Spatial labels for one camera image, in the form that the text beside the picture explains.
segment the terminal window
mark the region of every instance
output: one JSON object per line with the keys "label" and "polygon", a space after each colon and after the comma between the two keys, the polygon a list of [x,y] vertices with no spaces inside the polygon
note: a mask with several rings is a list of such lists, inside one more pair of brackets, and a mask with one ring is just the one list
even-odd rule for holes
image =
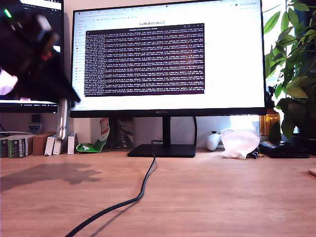
{"label": "terminal window", "polygon": [[205,93],[204,24],[87,31],[84,95]]}

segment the webpage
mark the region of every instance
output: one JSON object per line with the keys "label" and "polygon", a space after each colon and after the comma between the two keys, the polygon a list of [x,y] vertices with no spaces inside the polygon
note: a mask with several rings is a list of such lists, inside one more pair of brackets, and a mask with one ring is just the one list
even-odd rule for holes
{"label": "webpage", "polygon": [[74,17],[74,110],[264,107],[260,0]]}

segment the cable on desk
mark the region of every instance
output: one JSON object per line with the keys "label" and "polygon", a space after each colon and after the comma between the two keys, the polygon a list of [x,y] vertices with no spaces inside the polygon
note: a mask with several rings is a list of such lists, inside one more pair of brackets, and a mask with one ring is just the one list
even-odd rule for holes
{"label": "cable on desk", "polygon": [[77,234],[79,231],[81,231],[84,227],[86,227],[87,225],[89,225],[91,222],[95,221],[96,219],[98,219],[99,217],[109,213],[110,211],[113,211],[115,209],[118,209],[122,206],[126,206],[126,205],[129,205],[129,204],[132,204],[133,202],[136,202],[136,201],[139,201],[145,194],[145,187],[146,187],[146,182],[147,182],[147,179],[153,169],[153,166],[156,162],[156,156],[155,156],[155,153],[154,153],[154,142],[160,142],[158,140],[153,140],[152,141],[152,146],[153,146],[153,157],[154,157],[154,160],[151,164],[151,166],[149,167],[146,175],[145,175],[145,178],[143,180],[143,184],[142,184],[142,187],[141,187],[141,190],[140,190],[140,193],[138,194],[137,197],[133,198],[133,199],[130,199],[128,201],[124,201],[124,202],[121,202],[119,204],[116,204],[116,205],[113,205],[107,209],[104,209],[103,211],[100,211],[99,213],[95,214],[94,216],[91,216],[89,219],[85,220],[84,222],[82,222],[80,225],[78,225],[76,228],[74,228],[71,232],[69,232],[69,234],[67,234],[65,237],[73,237],[75,234]]}
{"label": "cable on desk", "polygon": [[193,117],[194,120],[194,145],[197,147],[197,140],[198,140],[198,123],[197,123],[197,117]]}

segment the wooden desk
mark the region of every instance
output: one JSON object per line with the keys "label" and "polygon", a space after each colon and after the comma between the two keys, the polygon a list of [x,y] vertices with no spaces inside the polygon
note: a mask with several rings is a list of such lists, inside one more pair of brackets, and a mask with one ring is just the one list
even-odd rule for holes
{"label": "wooden desk", "polygon": [[[126,152],[1,159],[1,236],[63,237],[137,196],[152,158]],[[158,158],[144,198],[78,237],[307,237],[316,234],[316,159]]]}

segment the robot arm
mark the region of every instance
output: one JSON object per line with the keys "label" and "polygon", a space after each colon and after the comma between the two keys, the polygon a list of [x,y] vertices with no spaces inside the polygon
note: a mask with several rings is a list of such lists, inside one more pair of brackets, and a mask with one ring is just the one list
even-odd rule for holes
{"label": "robot arm", "polygon": [[0,0],[0,68],[18,78],[8,97],[58,103],[57,137],[67,138],[70,101],[80,99],[66,77],[58,35],[43,15],[29,15],[20,0]]}

